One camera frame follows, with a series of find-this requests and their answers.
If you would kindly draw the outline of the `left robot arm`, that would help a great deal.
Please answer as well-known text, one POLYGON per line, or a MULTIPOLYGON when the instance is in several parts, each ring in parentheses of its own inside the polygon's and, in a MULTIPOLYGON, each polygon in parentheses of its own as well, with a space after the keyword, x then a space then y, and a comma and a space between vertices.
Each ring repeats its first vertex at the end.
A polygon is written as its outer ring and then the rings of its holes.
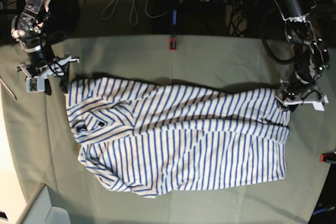
POLYGON ((280 65, 293 65, 293 72, 281 79, 276 92, 278 106, 294 111, 297 106, 312 104, 316 111, 324 111, 329 102, 327 95, 320 91, 317 80, 329 69, 330 60, 327 45, 323 41, 319 21, 313 13, 315 0, 273 0, 275 8, 267 11, 260 25, 261 42, 267 55, 280 65), (279 59, 267 43, 264 27, 268 17, 279 12, 288 43, 292 45, 294 56, 279 59))

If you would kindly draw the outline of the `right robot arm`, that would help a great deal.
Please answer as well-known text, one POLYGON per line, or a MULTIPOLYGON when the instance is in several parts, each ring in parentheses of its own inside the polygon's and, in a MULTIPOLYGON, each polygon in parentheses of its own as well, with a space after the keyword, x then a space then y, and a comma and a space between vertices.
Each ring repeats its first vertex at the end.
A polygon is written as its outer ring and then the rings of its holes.
POLYGON ((56 56, 54 44, 67 39, 80 16, 80 0, 25 0, 22 12, 12 20, 11 36, 28 55, 28 63, 20 63, 17 72, 25 74, 28 93, 51 95, 49 76, 60 80, 64 94, 69 91, 69 68, 79 58, 66 54, 56 56))

